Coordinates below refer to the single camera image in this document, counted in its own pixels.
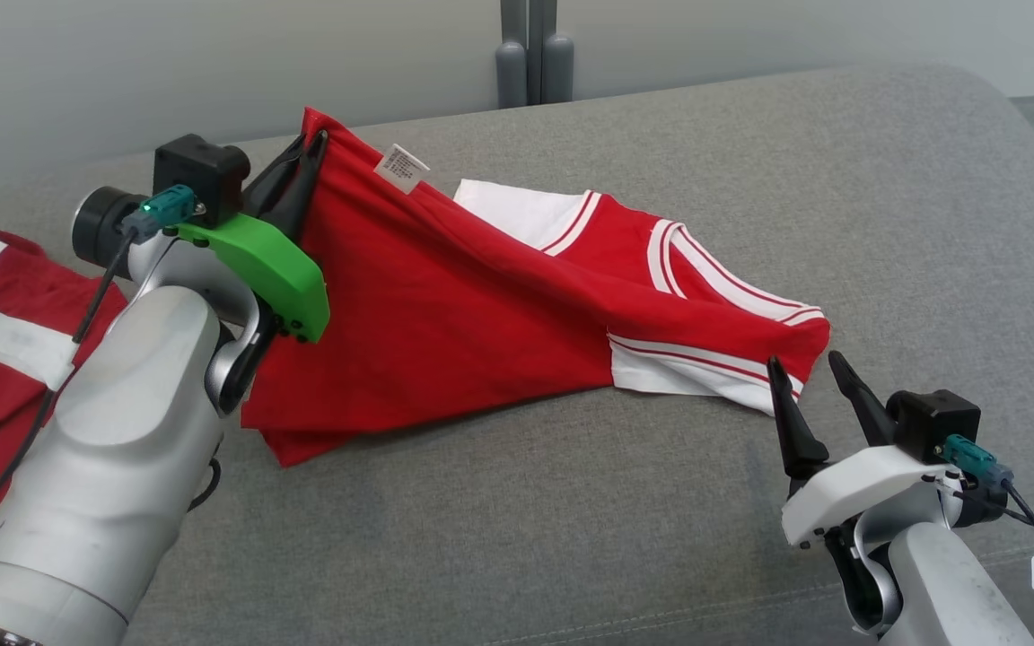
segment green plastic bracket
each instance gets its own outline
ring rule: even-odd
[[[316,263],[267,221],[239,213],[217,228],[177,225],[178,237],[214,250],[249,288],[274,308],[282,328],[316,343],[330,321],[330,302]]]

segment black cylindrical end cap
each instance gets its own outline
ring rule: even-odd
[[[110,267],[111,260],[122,246],[122,218],[132,213],[146,199],[115,187],[101,187],[86,196],[70,228],[70,243],[74,255],[91,265]],[[119,263],[115,275],[130,278],[126,258]]]

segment stitching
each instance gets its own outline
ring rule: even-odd
[[[1033,552],[1033,551],[1034,551],[1034,547],[1032,547],[1031,545],[1026,545],[1026,547],[1001,549],[1001,551],[998,551],[998,552],[990,552],[989,554],[985,554],[985,555],[982,555],[982,556],[977,556],[976,559],[978,561],[980,561],[980,564],[982,565],[982,567],[1002,567],[1003,565],[1014,563],[1014,561],[1017,561],[1018,557],[1021,557],[1023,554],[1029,553],[1029,552]],[[1009,556],[1009,557],[1008,557],[1008,559],[997,559],[997,560],[994,560],[994,561],[984,561],[984,560],[987,560],[987,559],[993,559],[994,556]],[[788,602],[773,602],[772,604],[760,605],[759,607],[755,607],[755,610],[776,609],[776,607],[780,607],[780,606],[791,606],[793,604],[801,604],[802,602],[817,602],[817,601],[820,601],[820,598],[826,598],[828,596],[833,596],[833,593],[825,592],[825,591],[828,591],[828,589],[832,589],[832,588],[841,588],[841,584],[840,583],[832,583],[832,584],[828,584],[828,585],[817,586],[817,588],[792,589],[792,591],[788,591],[788,592],[777,592],[774,594],[765,594],[763,596],[755,596],[755,597],[752,597],[752,598],[742,598],[742,601],[737,601],[737,602],[716,602],[716,604],[705,604],[705,605],[702,605],[702,606],[690,606],[690,607],[687,607],[687,609],[665,610],[665,612],[663,612],[663,613],[652,613],[652,614],[647,614],[647,615],[637,615],[636,617],[622,618],[622,620],[612,620],[612,621],[606,621],[606,622],[595,622],[595,624],[580,625],[580,626],[575,626],[574,628],[550,629],[548,633],[539,633],[539,634],[535,634],[535,635],[525,635],[524,637],[513,637],[513,638],[509,638],[509,639],[499,639],[499,641],[485,642],[485,643],[482,643],[480,646],[505,646],[506,643],[529,642],[529,641],[533,641],[534,639],[541,639],[543,637],[554,637],[554,636],[558,636],[558,635],[566,635],[566,634],[569,634],[569,633],[580,633],[580,630],[583,630],[583,629],[607,628],[608,626],[618,625],[618,624],[625,624],[626,622],[639,622],[639,621],[657,620],[657,618],[672,617],[673,615],[680,615],[680,614],[685,614],[685,613],[695,613],[695,612],[700,612],[700,610],[705,610],[705,609],[726,609],[726,607],[729,607],[729,606],[755,605],[755,604],[758,604],[758,602],[768,602],[768,601],[771,601],[772,598],[777,598],[777,597],[791,596],[791,595],[796,595],[796,594],[801,594],[801,593],[808,594],[810,592],[824,592],[822,594],[817,594],[817,595],[810,595],[810,596],[804,596],[804,597],[800,597],[800,598],[792,598],[791,601],[788,601]],[[601,638],[601,637],[612,637],[612,636],[615,636],[615,635],[624,635],[624,634],[628,634],[628,633],[636,633],[636,630],[640,630],[640,629],[664,628],[664,626],[666,626],[666,625],[678,624],[679,622],[692,622],[692,621],[696,621],[696,620],[704,620],[704,618],[707,618],[707,617],[726,616],[726,615],[729,615],[729,614],[735,614],[735,613],[741,613],[741,612],[744,612],[744,609],[736,609],[736,610],[732,610],[731,612],[722,612],[722,613],[705,613],[705,614],[697,615],[697,616],[694,616],[694,617],[680,618],[680,620],[672,620],[672,621],[667,621],[667,622],[658,622],[657,624],[650,624],[650,625],[644,625],[644,626],[637,626],[637,628],[617,629],[617,630],[612,630],[612,633],[606,633],[606,634],[602,634],[602,635],[592,635],[592,636],[586,636],[586,637],[575,637],[575,638],[571,638],[571,639],[564,639],[564,641],[559,641],[559,642],[544,643],[542,646],[555,646],[555,645],[559,645],[559,643],[573,643],[573,642],[585,641],[585,639],[598,639],[598,638]]]

